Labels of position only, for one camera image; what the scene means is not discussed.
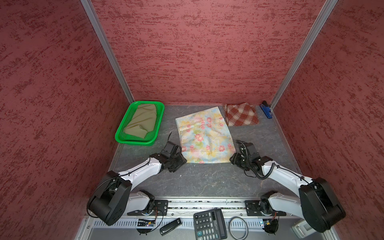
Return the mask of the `aluminium front rail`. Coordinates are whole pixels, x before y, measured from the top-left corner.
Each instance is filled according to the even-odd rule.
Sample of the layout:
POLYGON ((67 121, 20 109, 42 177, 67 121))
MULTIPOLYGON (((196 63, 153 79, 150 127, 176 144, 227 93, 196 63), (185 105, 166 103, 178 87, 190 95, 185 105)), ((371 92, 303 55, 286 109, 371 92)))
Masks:
MULTIPOLYGON (((271 214, 272 211, 285 212, 287 215, 304 218, 302 203, 298 198, 284 196, 281 194, 272 195, 269 199, 259 199, 262 212, 271 214)), ((130 197, 128 204, 118 209, 118 218, 125 216, 125 213, 143 210, 149 201, 146 197, 130 197)), ((183 212, 190 214, 192 212, 206 211, 209 209, 222 209, 223 213, 246 211, 245 201, 240 199, 168 199, 168 211, 166 216, 177 215, 183 212)))

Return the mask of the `aluminium corner post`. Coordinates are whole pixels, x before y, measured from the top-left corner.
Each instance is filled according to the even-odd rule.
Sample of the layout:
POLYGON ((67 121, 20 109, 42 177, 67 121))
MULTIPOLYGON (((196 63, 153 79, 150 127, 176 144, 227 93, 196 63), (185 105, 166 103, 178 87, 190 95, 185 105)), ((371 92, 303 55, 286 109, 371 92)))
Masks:
POLYGON ((92 1, 90 0, 81 0, 81 3, 82 3, 82 6, 83 8, 85 9, 85 12, 93 26, 93 29, 104 49, 104 52, 114 70, 114 73, 121 85, 121 88, 126 96, 126 98, 128 99, 129 103, 133 103, 135 100, 134 100, 134 97, 133 97, 133 94, 128 86, 128 83, 126 81, 126 78, 123 74, 123 71, 118 63, 118 60, 114 54, 114 51, 108 41, 108 38, 105 34, 105 31, 102 27, 102 24, 97 16, 97 13, 96 13, 96 10, 92 4, 92 1))
POLYGON ((299 49, 291 67, 289 68, 287 74, 285 75, 279 89, 277 90, 276 94, 274 95, 272 101, 271 101, 271 109, 273 110, 280 98, 282 97, 284 91, 288 87, 289 83, 291 82, 292 78, 294 77, 296 71, 298 70, 299 66, 301 65, 302 61, 304 60, 305 56, 307 55, 308 51, 310 50, 311 46, 315 42, 318 34, 322 30, 324 24, 326 23, 327 19, 329 18, 330 14, 332 13, 334 7, 336 6, 338 0, 326 0, 323 7, 321 8, 317 18, 315 19, 309 33, 307 34, 301 48, 299 49))

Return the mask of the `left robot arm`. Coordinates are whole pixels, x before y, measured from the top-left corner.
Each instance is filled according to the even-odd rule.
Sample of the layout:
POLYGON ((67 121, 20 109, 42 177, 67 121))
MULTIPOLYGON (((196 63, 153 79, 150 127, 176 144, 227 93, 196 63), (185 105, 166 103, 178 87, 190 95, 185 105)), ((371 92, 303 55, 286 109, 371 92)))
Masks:
POLYGON ((182 153, 168 155, 161 152, 150 155, 132 169, 120 173, 107 172, 87 202, 87 214, 111 226, 124 214, 150 209, 155 197, 144 190, 134 193, 132 190, 164 170, 174 173, 185 163, 187 160, 182 153))

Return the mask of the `blue clamp tool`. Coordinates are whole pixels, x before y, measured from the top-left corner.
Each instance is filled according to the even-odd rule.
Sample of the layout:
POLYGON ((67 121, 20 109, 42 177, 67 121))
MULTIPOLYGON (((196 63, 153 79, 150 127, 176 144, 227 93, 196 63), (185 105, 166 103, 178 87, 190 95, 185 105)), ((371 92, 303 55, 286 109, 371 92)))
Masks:
POLYGON ((263 101, 260 104, 260 108, 262 109, 263 113, 265 114, 265 116, 268 119, 272 119, 273 118, 273 114, 272 114, 271 108, 270 108, 269 104, 266 101, 263 101))

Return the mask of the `left circuit board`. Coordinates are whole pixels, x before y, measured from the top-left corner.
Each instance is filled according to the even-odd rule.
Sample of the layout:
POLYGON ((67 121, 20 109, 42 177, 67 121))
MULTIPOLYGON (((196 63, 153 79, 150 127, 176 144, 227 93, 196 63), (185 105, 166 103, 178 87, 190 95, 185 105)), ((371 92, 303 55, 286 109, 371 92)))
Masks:
POLYGON ((155 229, 157 225, 156 220, 145 220, 145 219, 138 219, 136 230, 139 232, 140 235, 148 234, 152 230, 155 229))

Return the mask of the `green plastic basket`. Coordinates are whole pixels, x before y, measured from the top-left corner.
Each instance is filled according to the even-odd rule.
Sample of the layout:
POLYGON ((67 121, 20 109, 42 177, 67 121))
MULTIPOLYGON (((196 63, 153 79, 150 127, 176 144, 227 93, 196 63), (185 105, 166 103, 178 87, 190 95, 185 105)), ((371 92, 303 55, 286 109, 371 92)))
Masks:
POLYGON ((136 101, 130 104, 115 134, 116 141, 121 144, 128 144, 128 145, 134 145, 134 146, 152 146, 158 136, 164 110, 165 110, 164 104, 156 101, 136 101), (124 128, 132 120, 136 109, 141 104, 154 104, 157 109, 157 119, 155 123, 155 129, 147 133, 144 139, 135 137, 132 135, 128 135, 123 132, 124 128))

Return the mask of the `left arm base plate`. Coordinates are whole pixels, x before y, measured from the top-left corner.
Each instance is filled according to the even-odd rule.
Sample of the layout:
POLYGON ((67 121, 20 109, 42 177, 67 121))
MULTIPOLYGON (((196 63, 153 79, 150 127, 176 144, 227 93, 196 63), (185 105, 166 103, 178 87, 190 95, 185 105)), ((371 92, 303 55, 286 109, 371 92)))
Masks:
POLYGON ((163 213, 163 215, 166 216, 168 211, 168 203, 169 203, 168 200, 152 200, 152 201, 149 201, 149 203, 143 210, 128 212, 128 213, 125 213, 125 215, 152 217, 152 216, 155 216, 156 213, 163 213))

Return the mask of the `red plaid skirt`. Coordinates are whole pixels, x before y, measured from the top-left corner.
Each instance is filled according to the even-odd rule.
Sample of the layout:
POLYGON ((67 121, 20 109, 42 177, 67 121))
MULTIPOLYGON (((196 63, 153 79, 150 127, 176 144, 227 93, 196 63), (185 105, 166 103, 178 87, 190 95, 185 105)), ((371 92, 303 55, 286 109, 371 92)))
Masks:
POLYGON ((249 103, 224 105, 224 111, 229 127, 252 126, 259 123, 256 108, 249 103))

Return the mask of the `left aluminium corner post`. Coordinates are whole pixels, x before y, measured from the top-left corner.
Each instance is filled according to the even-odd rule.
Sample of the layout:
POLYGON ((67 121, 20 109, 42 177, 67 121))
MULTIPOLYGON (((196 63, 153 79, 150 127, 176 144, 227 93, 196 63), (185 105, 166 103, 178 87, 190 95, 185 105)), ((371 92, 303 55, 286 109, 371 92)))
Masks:
POLYGON ((90 0, 81 0, 81 3, 82 3, 82 6, 83 8, 85 9, 85 12, 93 26, 93 29, 104 49, 104 52, 114 70, 114 73, 121 85, 121 88, 126 96, 126 98, 128 99, 129 103, 133 103, 135 100, 134 100, 134 97, 133 97, 133 94, 128 86, 128 83, 126 81, 126 78, 123 74, 123 71, 118 63, 118 60, 114 54, 114 51, 108 41, 108 38, 105 34, 105 31, 102 27, 102 24, 97 16, 97 13, 96 13, 96 10, 92 4, 92 1, 90 0))

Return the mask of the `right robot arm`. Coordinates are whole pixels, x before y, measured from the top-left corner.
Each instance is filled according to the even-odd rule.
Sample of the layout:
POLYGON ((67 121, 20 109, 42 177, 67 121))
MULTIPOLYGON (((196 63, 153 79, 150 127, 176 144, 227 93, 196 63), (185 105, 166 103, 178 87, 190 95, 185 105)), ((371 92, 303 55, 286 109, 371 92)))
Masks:
POLYGON ((230 162, 244 172, 253 172, 259 180, 272 179, 293 193, 287 196, 270 191, 262 195, 257 209, 265 216, 284 212, 305 220, 319 233, 330 230, 346 217, 346 211, 331 185, 323 178, 305 177, 282 167, 267 156, 235 153, 230 162))

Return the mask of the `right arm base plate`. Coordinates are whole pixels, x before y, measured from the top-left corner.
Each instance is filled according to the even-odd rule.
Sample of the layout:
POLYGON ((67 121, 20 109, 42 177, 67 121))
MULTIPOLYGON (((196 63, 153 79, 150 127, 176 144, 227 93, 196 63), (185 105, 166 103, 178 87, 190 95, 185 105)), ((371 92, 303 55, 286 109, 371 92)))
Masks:
POLYGON ((246 200, 245 208, 247 212, 247 216, 252 217, 286 217, 287 214, 285 212, 276 212, 272 211, 271 214, 265 214, 262 212, 260 200, 246 200))

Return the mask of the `circuit board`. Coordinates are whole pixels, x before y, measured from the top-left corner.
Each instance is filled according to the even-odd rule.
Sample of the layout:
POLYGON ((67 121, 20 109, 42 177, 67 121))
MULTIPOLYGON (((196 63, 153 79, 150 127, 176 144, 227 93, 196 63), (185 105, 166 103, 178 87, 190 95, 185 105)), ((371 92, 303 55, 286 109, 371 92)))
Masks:
POLYGON ((273 220, 263 219, 263 224, 264 224, 263 230, 267 234, 275 235, 279 229, 279 219, 273 219, 273 220))
POLYGON ((155 229, 157 225, 156 220, 145 220, 145 219, 138 219, 136 230, 139 232, 140 235, 148 234, 152 230, 155 229))

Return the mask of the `olive green skirt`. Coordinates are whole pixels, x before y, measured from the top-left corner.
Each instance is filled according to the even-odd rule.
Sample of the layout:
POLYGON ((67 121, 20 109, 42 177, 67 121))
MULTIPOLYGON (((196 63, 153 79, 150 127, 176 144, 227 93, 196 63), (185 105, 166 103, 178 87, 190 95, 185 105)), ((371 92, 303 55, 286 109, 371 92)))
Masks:
POLYGON ((141 104, 136 109, 132 120, 124 128, 128 135, 144 139, 147 133, 155 129, 157 109, 154 104, 141 104))

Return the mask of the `floral pastel skirt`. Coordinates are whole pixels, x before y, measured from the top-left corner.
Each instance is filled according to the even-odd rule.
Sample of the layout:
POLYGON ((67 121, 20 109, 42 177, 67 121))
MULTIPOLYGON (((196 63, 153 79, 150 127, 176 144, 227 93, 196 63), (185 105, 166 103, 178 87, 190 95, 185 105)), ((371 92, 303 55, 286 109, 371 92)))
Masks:
POLYGON ((228 163, 236 152, 219 107, 176 118, 182 154, 190 164, 228 163))

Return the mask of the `black calculator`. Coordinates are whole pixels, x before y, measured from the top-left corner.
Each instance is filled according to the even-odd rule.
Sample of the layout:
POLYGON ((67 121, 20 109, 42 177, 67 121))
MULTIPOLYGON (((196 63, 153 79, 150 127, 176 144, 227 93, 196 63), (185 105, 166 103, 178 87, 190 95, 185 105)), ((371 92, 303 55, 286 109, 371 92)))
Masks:
POLYGON ((221 209, 211 209, 193 215, 197 240, 225 240, 228 237, 221 209))

